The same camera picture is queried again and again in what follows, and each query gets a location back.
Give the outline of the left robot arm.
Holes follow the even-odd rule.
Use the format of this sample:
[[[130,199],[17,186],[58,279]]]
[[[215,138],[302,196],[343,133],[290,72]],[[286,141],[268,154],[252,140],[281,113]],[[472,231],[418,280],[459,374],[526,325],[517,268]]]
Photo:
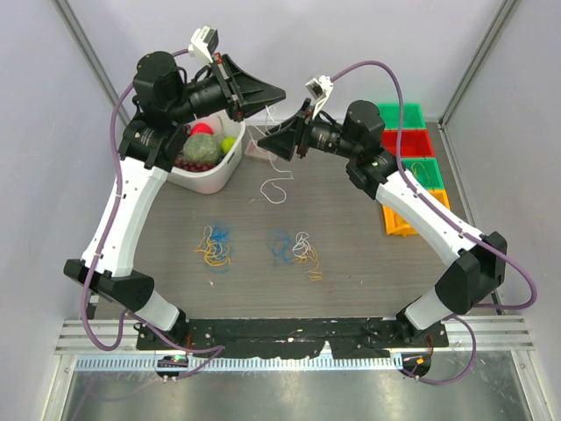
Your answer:
[[[247,74],[226,54],[212,54],[208,75],[189,79],[173,54],[142,57],[128,90],[137,107],[120,141],[110,122],[110,147],[116,178],[93,239],[79,259],[67,260],[65,276],[81,284],[81,320],[91,342],[105,345],[87,318],[89,293],[119,304],[125,314],[152,330],[169,350],[185,346],[188,319],[155,288],[154,279],[134,270],[139,235],[160,188],[187,137],[185,125],[219,111],[242,122],[286,97],[284,89]]]

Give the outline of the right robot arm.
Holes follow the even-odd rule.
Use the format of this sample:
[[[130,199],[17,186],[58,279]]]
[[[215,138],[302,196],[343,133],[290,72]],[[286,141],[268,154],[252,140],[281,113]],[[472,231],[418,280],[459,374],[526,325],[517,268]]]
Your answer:
[[[378,107],[365,100],[352,102],[343,123],[312,115],[309,100],[293,117],[259,140],[260,148],[285,161],[304,157],[314,148],[348,160],[352,184],[404,218],[433,248],[446,266],[435,286],[396,316],[397,339],[416,346],[428,329],[450,315],[465,315],[501,286],[507,241],[488,235],[454,215],[433,197],[412,173],[400,166],[382,144],[385,123]]]

